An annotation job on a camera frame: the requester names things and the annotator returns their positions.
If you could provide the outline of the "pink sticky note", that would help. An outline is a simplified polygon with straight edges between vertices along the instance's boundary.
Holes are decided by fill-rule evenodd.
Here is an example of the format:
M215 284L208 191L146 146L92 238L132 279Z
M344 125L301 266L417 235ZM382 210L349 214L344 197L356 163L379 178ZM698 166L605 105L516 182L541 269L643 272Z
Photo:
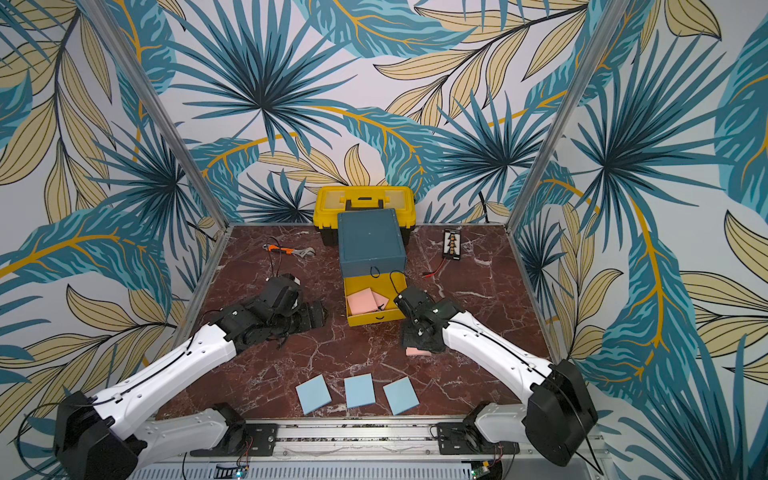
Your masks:
M379 310L378 297L370 288L352 293L346 297L351 316L372 313Z
M390 299L384 295L378 294L373 290L370 291L370 294L371 298L373 299L373 306L370 309L370 313L386 311Z
M417 357L417 356L431 356L432 353L426 350L421 350L415 347L407 347L405 349L405 354L408 357Z

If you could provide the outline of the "teal yellow drawer cabinet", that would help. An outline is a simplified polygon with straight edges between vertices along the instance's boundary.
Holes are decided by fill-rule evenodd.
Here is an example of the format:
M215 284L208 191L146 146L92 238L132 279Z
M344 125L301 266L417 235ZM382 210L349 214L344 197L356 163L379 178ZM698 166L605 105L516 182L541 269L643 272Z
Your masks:
M341 213L338 234L348 324L357 327L402 320L404 315L394 299L407 287L407 257L395 211ZM366 288L390 299L387 310L351 316L346 297Z

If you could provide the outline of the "blue sticky note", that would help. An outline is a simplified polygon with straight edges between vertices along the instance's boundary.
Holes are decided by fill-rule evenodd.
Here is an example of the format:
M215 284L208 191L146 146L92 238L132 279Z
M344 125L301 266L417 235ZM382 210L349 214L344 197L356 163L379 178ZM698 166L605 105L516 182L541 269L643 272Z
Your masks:
M384 386L384 393L393 415L399 415L419 405L419 399L408 377Z
M296 387L302 413L308 415L331 402L331 395L322 375L317 375Z
M367 406L376 402L373 379L370 374L345 378L344 388L348 409Z

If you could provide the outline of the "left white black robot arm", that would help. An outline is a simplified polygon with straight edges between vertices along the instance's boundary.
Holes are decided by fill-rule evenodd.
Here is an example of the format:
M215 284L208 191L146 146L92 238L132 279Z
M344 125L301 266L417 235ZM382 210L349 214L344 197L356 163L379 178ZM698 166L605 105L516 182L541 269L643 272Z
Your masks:
M291 274L214 311L189 340L140 372L92 396L78 391L57 407L53 453L71 479L126 479L181 454L241 455L252 439L225 403L166 421L152 415L209 371L253 346L324 326L318 300L305 301Z

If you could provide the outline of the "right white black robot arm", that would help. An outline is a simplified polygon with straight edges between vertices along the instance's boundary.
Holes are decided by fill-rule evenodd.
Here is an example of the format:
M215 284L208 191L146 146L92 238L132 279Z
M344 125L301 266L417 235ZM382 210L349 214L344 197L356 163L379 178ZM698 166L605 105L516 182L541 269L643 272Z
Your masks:
M460 422L442 422L444 455L505 454L526 443L550 463L565 467L587 443L598 414L579 369L537 357L490 330L468 310L408 287L394 298L404 316L401 343L431 354L453 350L506 386L518 405L482 402Z

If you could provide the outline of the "orange adjustable wrench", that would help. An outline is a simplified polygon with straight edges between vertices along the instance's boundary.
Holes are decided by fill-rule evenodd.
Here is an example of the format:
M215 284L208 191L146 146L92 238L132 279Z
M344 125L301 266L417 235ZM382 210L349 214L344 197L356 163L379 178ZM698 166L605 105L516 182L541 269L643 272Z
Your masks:
M275 252L275 253L280 253L280 254L299 257L299 258L313 257L316 254L315 249L312 247L297 249L297 248L280 247L276 244L264 244L263 249L268 252Z

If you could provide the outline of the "black battery holder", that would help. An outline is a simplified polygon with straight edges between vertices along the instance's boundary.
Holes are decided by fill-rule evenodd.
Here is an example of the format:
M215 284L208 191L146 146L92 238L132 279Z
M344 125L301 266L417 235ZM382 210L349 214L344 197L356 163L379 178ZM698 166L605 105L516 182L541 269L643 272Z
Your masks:
M461 259L461 233L458 230L443 231L442 257L453 261Z

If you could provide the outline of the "yellow black toolbox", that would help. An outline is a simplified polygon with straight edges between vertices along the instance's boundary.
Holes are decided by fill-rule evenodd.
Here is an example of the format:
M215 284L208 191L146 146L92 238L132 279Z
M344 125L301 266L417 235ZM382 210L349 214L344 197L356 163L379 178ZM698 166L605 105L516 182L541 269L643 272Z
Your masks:
M348 211L392 209L405 246L416 225L415 196L400 186L325 186L315 202L313 224L324 246L338 245L338 215Z

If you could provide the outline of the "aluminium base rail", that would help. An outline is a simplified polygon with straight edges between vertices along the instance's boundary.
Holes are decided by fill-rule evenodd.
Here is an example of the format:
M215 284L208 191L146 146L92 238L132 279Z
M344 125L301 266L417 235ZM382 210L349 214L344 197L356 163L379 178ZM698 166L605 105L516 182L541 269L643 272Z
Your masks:
M248 456L178 455L133 473L135 479L614 479L599 435L567 466L534 447L493 446L476 453L459 441L455 416L252 421L274 434Z

